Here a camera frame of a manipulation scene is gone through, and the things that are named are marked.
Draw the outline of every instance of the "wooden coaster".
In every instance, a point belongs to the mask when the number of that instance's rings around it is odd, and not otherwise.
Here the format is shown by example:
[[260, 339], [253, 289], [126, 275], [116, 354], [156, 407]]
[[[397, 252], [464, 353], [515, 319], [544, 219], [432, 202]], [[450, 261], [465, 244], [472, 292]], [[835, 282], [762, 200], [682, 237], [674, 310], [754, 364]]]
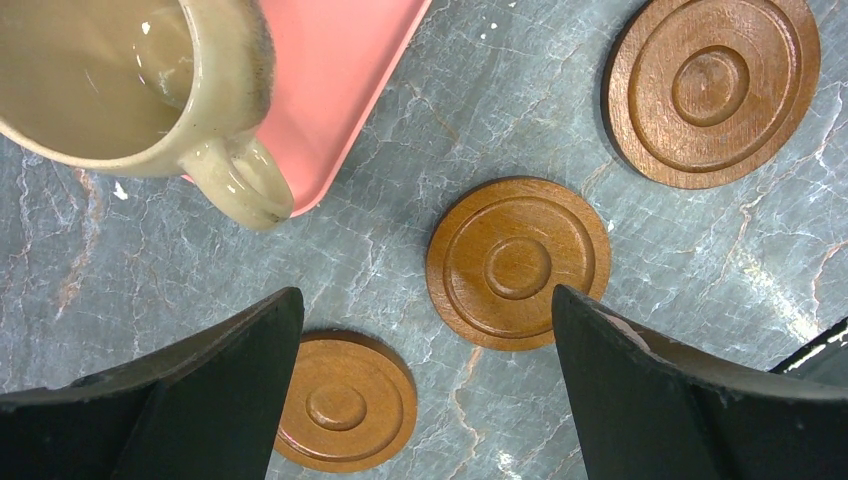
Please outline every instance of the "wooden coaster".
[[756, 170], [798, 128], [821, 52], [803, 0], [654, 0], [608, 65], [606, 110], [625, 158], [680, 188]]
[[274, 449], [315, 470], [366, 470], [406, 445], [417, 403], [412, 373], [385, 345], [353, 332], [306, 335]]
[[482, 185], [442, 219], [427, 253], [427, 287], [442, 319], [496, 350], [553, 343], [558, 284], [600, 299], [610, 275], [601, 219], [570, 190], [539, 178]]

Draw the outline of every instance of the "mug handle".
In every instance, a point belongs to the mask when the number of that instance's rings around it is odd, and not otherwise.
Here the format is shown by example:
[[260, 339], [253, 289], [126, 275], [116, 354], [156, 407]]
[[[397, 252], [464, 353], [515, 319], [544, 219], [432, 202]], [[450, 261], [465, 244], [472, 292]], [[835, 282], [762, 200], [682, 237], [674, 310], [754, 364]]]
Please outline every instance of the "mug handle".
[[291, 216], [289, 184], [255, 137], [205, 141], [179, 164], [219, 210], [247, 228], [269, 230]]

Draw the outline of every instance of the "countertop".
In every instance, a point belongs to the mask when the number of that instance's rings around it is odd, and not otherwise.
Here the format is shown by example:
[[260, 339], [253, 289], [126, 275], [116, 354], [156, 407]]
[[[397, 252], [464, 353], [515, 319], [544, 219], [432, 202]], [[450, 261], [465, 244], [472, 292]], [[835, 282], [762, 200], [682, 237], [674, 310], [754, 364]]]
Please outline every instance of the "countertop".
[[[73, 170], [3, 139], [2, 390], [63, 386], [293, 285], [307, 329], [382, 339], [418, 385], [407, 447], [350, 478], [586, 478], [554, 347], [475, 347], [427, 295], [439, 216], [516, 174], [567, 186], [604, 220], [605, 304], [722, 358], [775, 365], [848, 314], [846, 3], [810, 1], [821, 78], [795, 135], [704, 191], [642, 177], [603, 129], [601, 70], [641, 3], [435, 0], [329, 194], [272, 233], [240, 229], [179, 178]], [[332, 476], [273, 454], [268, 478], [293, 477]]]

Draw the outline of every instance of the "brown coaster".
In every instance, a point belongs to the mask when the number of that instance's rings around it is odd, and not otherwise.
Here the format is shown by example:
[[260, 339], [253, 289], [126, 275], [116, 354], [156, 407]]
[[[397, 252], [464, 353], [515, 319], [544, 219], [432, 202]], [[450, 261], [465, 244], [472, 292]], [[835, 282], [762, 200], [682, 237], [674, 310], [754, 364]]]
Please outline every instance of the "brown coaster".
[[376, 467], [406, 445], [417, 403], [412, 373], [385, 345], [353, 332], [306, 335], [274, 449], [324, 472]]
[[803, 0], [654, 0], [608, 66], [607, 114], [626, 159], [680, 188], [724, 185], [798, 128], [821, 52]]
[[442, 319], [496, 350], [553, 343], [558, 284], [600, 299], [610, 275], [601, 219], [570, 190], [506, 178], [472, 190], [442, 219], [427, 253], [427, 287]]

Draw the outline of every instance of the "ceramic mug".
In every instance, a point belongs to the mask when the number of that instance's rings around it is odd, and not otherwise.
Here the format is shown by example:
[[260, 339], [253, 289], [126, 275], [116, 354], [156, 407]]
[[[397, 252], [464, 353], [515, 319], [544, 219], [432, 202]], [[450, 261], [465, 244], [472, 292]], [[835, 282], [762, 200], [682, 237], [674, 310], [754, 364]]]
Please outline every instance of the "ceramic mug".
[[256, 230], [293, 199], [254, 134], [275, 56], [257, 0], [0, 0], [0, 133], [118, 175], [187, 173]]

